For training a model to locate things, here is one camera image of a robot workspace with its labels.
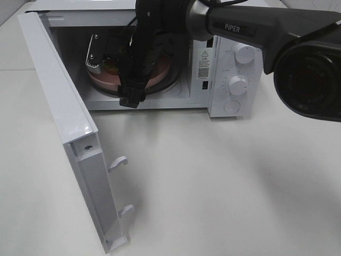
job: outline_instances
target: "microwave door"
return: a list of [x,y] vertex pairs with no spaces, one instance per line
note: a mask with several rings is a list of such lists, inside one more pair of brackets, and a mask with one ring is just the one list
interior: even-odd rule
[[110,167],[126,159],[111,166],[105,162],[98,129],[49,37],[49,28],[43,25],[44,19],[35,12],[18,18],[61,142],[108,253],[126,242],[109,182]]

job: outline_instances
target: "white microwave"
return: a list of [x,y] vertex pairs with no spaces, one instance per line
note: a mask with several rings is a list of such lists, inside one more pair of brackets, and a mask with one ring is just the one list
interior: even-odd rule
[[[267,6],[263,0],[244,5]],[[120,30],[135,17],[135,0],[37,0],[20,25],[63,146],[105,252],[126,242],[115,207],[98,129],[89,110],[125,110],[103,70],[87,63],[97,31]],[[249,116],[263,70],[262,51],[215,36],[207,42],[175,37],[182,47],[139,109],[207,108],[210,117]]]

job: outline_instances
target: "white table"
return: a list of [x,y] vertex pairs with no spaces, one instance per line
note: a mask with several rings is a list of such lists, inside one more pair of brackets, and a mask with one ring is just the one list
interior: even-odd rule
[[[16,17],[0,27],[0,255],[104,255]],[[341,124],[298,116],[263,76],[250,119],[92,113],[116,204],[110,255],[340,255]]]

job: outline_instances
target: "control panel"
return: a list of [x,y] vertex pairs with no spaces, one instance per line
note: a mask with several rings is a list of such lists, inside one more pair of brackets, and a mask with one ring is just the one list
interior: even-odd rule
[[221,38],[210,95],[210,116],[249,116],[262,70],[260,49]]

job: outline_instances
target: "warning label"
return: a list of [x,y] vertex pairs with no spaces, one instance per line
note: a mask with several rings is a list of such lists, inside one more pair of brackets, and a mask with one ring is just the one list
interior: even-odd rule
[[198,49],[197,79],[211,81],[214,61],[214,48]]

